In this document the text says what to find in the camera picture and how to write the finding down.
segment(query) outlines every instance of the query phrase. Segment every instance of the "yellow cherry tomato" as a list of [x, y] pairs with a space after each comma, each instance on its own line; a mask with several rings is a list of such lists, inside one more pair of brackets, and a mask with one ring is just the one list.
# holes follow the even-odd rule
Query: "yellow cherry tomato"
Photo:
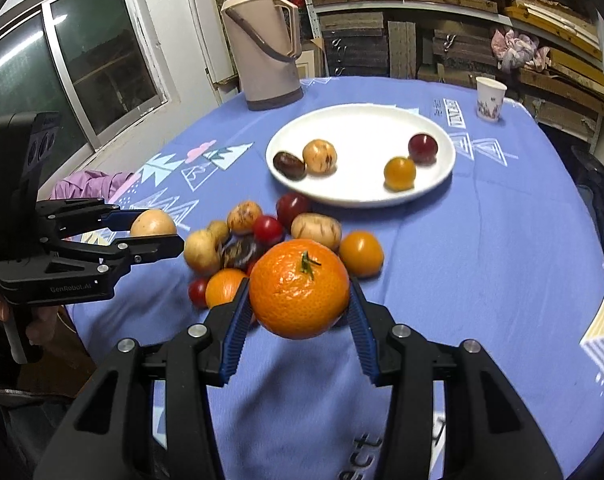
[[353, 231], [340, 243], [340, 258], [349, 274], [356, 278], [368, 278], [380, 272], [384, 251], [373, 234]]
[[415, 183], [415, 163], [405, 156], [395, 156], [384, 167], [384, 183], [391, 191], [406, 191]]

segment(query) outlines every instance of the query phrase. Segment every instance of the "window frame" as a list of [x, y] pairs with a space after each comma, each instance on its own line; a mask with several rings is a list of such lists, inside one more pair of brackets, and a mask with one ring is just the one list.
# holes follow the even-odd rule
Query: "window frame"
[[86, 139], [84, 146], [71, 155], [70, 158], [42, 185], [41, 192], [44, 192], [44, 194], [47, 195], [58, 180], [75, 171], [126, 128], [133, 126], [142, 117], [169, 101], [166, 81], [162, 77], [160, 71], [160, 62], [156, 57], [156, 53], [154, 52], [150, 41], [150, 38], [154, 37], [154, 31], [143, 20], [144, 13], [140, 7], [140, 1], [124, 0], [142, 59], [144, 60], [144, 64], [146, 65], [151, 81], [153, 82], [156, 95], [133, 110], [128, 111], [128, 113], [111, 123], [101, 133], [96, 134], [84, 111], [71, 81], [66, 64], [64, 63], [51, 14], [50, 5], [55, 1], [58, 0], [24, 0], [0, 16], [0, 39], [2, 39], [37, 13], [42, 14], [44, 39], [50, 51], [58, 79], [60, 80], [63, 92], [66, 95], [71, 110], [73, 110], [73, 113], [76, 115], [76, 120]]

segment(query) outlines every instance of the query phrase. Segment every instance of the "red cherry tomato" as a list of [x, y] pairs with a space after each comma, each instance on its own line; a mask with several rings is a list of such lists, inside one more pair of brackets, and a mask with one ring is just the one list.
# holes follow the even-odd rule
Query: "red cherry tomato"
[[258, 243], [271, 247], [284, 238], [284, 227], [272, 216], [261, 215], [253, 223], [253, 236]]
[[255, 264], [257, 263], [258, 260], [253, 260], [252, 262], [249, 262], [249, 264], [246, 266], [246, 275], [250, 276], [251, 275], [251, 271], [253, 270], [253, 267], [255, 267]]
[[287, 231], [291, 231], [291, 224], [300, 213], [311, 211], [311, 203], [308, 198], [300, 193], [287, 193], [282, 195], [275, 205], [278, 220]]
[[429, 134], [417, 134], [409, 140], [409, 155], [416, 164], [433, 164], [438, 154], [438, 143]]
[[207, 300], [205, 297], [207, 291], [207, 278], [197, 278], [189, 285], [189, 299], [197, 308], [206, 308]]

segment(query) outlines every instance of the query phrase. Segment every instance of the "pink cloth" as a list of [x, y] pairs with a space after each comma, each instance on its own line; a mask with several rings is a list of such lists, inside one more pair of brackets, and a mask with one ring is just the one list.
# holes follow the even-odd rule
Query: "pink cloth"
[[549, 47], [538, 48], [540, 40], [535, 36], [518, 34], [510, 28], [506, 34], [499, 30], [491, 40], [491, 48], [499, 63], [499, 69], [509, 74], [512, 70], [528, 66], [542, 72], [548, 63]]
[[132, 173], [106, 174], [101, 171], [77, 171], [60, 180], [50, 198], [103, 198], [109, 201]]

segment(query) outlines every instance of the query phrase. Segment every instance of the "cherry tomato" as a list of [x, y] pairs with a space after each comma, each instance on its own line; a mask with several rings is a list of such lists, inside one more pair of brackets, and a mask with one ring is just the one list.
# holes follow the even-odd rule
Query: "cherry tomato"
[[206, 308], [207, 300], [205, 297], [207, 291], [207, 278], [197, 278], [189, 285], [189, 299], [197, 308]]
[[429, 134], [417, 134], [409, 140], [409, 154], [416, 164], [433, 164], [438, 143]]
[[311, 211], [311, 203], [306, 196], [291, 192], [280, 197], [275, 205], [275, 211], [278, 214], [278, 221], [287, 231], [291, 231], [291, 224], [296, 216]]
[[406, 191], [415, 182], [415, 163], [405, 156], [396, 156], [384, 167], [384, 183], [392, 191]]
[[366, 231], [353, 231], [340, 243], [340, 258], [356, 278], [368, 278], [380, 272], [384, 251], [378, 239]]
[[284, 227], [272, 216], [261, 215], [253, 223], [253, 237], [256, 242], [271, 247], [284, 238]]

